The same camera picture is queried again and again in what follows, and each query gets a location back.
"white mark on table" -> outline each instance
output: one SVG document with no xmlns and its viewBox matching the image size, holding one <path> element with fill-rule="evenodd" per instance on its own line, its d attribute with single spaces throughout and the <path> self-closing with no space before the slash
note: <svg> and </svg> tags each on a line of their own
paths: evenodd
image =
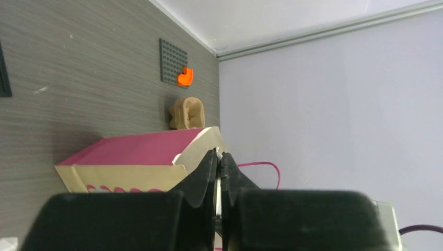
<svg viewBox="0 0 443 251">
<path fill-rule="evenodd" d="M 49 88 L 49 87 L 45 86 L 45 87 L 43 87 L 43 88 L 41 88 L 41 89 L 36 90 L 36 91 L 34 92 L 34 94 L 42 93 L 42 92 L 44 92 L 45 90 L 47 90 L 48 88 Z"/>
</svg>

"cardboard box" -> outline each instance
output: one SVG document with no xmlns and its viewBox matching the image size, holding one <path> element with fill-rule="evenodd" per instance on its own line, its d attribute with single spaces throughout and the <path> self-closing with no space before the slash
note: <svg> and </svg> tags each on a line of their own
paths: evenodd
<svg viewBox="0 0 443 251">
<path fill-rule="evenodd" d="M 167 191 L 215 147 L 226 150 L 218 127 L 120 136 L 100 140 L 55 169 L 69 192 Z"/>
</svg>

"cable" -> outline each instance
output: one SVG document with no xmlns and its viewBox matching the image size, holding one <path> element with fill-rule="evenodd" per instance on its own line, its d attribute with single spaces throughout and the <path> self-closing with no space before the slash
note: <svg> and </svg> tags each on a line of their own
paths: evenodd
<svg viewBox="0 0 443 251">
<path fill-rule="evenodd" d="M 434 225 L 412 225 L 399 230 L 400 235 L 415 231 L 432 231 L 443 234 L 443 227 Z"/>
<path fill-rule="evenodd" d="M 280 169 L 278 169 L 278 166 L 272 162 L 249 162 L 249 163 L 239 164 L 238 167 L 253 166 L 253 165 L 270 165 L 270 166 L 272 166 L 277 171 L 278 181 L 277 181 L 276 190 L 278 190 L 278 187 L 280 186 Z"/>
</svg>

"gray studded plate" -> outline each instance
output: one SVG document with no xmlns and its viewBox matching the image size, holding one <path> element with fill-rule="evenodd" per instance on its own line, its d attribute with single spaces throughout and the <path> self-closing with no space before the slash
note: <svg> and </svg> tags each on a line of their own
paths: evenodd
<svg viewBox="0 0 443 251">
<path fill-rule="evenodd" d="M 188 53 L 160 39 L 160 78 L 161 81 L 177 85 L 177 76 L 188 65 Z"/>
</svg>

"gray trim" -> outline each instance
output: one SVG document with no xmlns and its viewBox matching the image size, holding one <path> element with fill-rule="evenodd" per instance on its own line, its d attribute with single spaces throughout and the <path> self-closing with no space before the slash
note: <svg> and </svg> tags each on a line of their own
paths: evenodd
<svg viewBox="0 0 443 251">
<path fill-rule="evenodd" d="M 189 34 L 195 41 L 201 44 L 205 49 L 207 49 L 212 55 L 217 56 L 215 51 L 211 49 L 206 43 L 204 43 L 199 37 L 197 37 L 194 33 L 191 32 L 180 20 L 178 20 L 173 14 L 167 11 L 161 4 L 159 4 L 156 0 L 149 0 L 156 8 L 158 8 L 161 12 L 163 12 L 167 17 L 169 17 L 173 22 L 176 23 L 182 30 L 184 30 L 187 34 Z"/>
<path fill-rule="evenodd" d="M 343 22 L 341 24 L 319 29 L 316 31 L 306 32 L 298 34 L 295 36 L 290 36 L 271 42 L 260 43 L 250 47 L 233 50 L 225 53 L 217 54 L 219 61 L 229 60 L 238 58 L 241 56 L 246 56 L 250 54 L 255 54 L 263 51 L 278 49 L 286 47 L 289 45 L 295 45 L 299 43 L 304 43 L 312 40 L 317 40 L 321 38 L 327 38 L 331 36 L 336 36 L 350 31 L 365 29 L 377 25 L 386 24 L 393 21 L 398 21 L 406 18 L 411 18 L 414 16 L 422 15 L 425 13 L 434 12 L 443 9 L 443 0 L 429 1 L 422 4 L 416 4 L 409 7 L 393 10 L 390 12 L 385 12 L 382 14 L 373 15 L 370 17 L 365 17 L 361 19 L 356 19 L 348 22 Z"/>
</svg>

